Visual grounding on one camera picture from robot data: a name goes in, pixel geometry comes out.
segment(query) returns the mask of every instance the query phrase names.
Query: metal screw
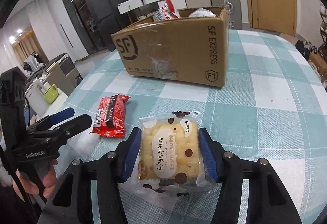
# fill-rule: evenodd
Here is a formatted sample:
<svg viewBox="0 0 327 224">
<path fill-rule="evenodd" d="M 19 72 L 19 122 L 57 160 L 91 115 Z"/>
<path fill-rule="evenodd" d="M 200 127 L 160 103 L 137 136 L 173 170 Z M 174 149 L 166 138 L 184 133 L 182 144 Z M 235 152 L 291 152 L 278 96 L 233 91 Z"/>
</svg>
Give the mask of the metal screw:
<svg viewBox="0 0 327 224">
<path fill-rule="evenodd" d="M 116 153 L 115 153 L 114 151 L 110 151 L 110 152 L 107 153 L 107 158 L 112 159 L 112 158 L 114 158 L 115 156 L 116 156 Z"/>
<path fill-rule="evenodd" d="M 230 152 L 230 151 L 226 151 L 224 153 L 224 156 L 227 157 L 227 158 L 232 158 L 234 156 L 234 154 L 232 152 Z"/>
<path fill-rule="evenodd" d="M 262 165 L 267 165 L 268 164 L 268 160 L 266 159 L 260 159 L 259 162 L 262 164 Z"/>
<path fill-rule="evenodd" d="M 80 163 L 81 163 L 81 160 L 80 160 L 80 159 L 75 159 L 75 160 L 72 161 L 72 165 L 73 165 L 73 166 L 77 166 L 77 165 L 79 165 Z"/>
</svg>

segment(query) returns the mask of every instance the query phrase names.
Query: red snack package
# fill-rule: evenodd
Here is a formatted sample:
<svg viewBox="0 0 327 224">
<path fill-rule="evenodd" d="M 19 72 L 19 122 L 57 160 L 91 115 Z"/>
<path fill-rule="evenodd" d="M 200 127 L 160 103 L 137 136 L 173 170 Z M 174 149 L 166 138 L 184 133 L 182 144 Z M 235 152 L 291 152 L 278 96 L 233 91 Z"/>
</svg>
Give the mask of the red snack package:
<svg viewBox="0 0 327 224">
<path fill-rule="evenodd" d="M 107 137 L 124 137 L 125 103 L 128 96 L 102 98 L 93 124 L 93 133 Z"/>
</svg>

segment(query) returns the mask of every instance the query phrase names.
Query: checkered tablecloth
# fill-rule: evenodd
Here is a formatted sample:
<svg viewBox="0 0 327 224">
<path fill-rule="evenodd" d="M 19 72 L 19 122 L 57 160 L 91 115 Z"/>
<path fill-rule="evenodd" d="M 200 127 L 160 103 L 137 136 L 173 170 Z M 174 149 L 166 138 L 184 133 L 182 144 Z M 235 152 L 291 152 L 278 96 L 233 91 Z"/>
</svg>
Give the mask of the checkered tablecloth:
<svg viewBox="0 0 327 224">
<path fill-rule="evenodd" d="M 104 57 L 64 108 L 93 119 L 102 97 L 127 94 L 126 136 L 140 117 L 180 109 L 201 111 L 200 127 L 240 158 L 265 157 L 283 181 L 303 223 L 312 223 L 327 202 L 327 94 L 307 61 L 286 40 L 265 33 L 230 31 L 223 88 L 127 74 L 115 51 Z M 100 158 L 123 139 L 82 133 L 60 149 L 57 172 L 74 158 Z M 239 223 L 245 223 L 249 183 L 244 180 Z M 96 183 L 94 222 L 99 223 Z M 151 190 L 120 194 L 129 223 L 210 223 L 220 192 L 167 197 Z"/>
</svg>

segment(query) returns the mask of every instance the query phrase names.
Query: refrigerator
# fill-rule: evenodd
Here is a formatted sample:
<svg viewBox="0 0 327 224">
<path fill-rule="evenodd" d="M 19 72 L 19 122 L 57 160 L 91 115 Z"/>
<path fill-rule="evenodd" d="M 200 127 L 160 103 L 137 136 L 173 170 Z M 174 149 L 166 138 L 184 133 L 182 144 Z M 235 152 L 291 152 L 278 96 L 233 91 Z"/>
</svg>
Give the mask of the refrigerator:
<svg viewBox="0 0 327 224">
<path fill-rule="evenodd" d="M 99 30 L 107 48 L 110 51 L 115 49 L 110 34 L 120 31 L 130 25 L 127 14 L 121 15 L 118 11 L 118 4 L 127 0 L 85 0 L 91 12 L 94 25 Z"/>
</svg>

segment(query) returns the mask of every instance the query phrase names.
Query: black cable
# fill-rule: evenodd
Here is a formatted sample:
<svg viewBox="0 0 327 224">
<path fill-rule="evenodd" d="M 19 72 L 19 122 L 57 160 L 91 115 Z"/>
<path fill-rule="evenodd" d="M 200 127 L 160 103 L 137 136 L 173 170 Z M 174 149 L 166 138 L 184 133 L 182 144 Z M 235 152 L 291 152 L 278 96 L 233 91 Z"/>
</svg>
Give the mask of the black cable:
<svg viewBox="0 0 327 224">
<path fill-rule="evenodd" d="M 16 183 L 20 193 L 22 194 L 22 197 L 27 205 L 27 211 L 29 213 L 29 215 L 31 216 L 32 218 L 32 221 L 33 223 L 37 223 L 38 222 L 38 218 L 35 214 L 35 211 L 34 211 L 34 208 L 33 208 L 33 205 L 32 205 L 32 202 L 31 200 L 29 199 L 29 196 L 26 194 L 23 186 L 22 186 L 22 183 L 20 182 L 18 176 L 16 175 L 16 172 L 13 171 L 11 168 L 10 168 L 10 165 L 9 165 L 9 162 L 8 162 L 8 159 L 6 158 L 5 154 L 4 154 L 4 151 L 2 149 L 2 147 L 0 146 L 0 159 L 1 159 L 1 162 L 2 162 L 2 165 L 3 167 L 6 169 L 6 171 L 8 172 L 9 175 L 11 175 L 11 177 L 13 178 L 14 182 Z"/>
<path fill-rule="evenodd" d="M 31 125 L 31 107 L 29 106 L 27 97 L 25 97 L 25 100 L 27 101 L 27 106 L 28 106 L 28 126 L 27 127 L 29 127 Z"/>
</svg>

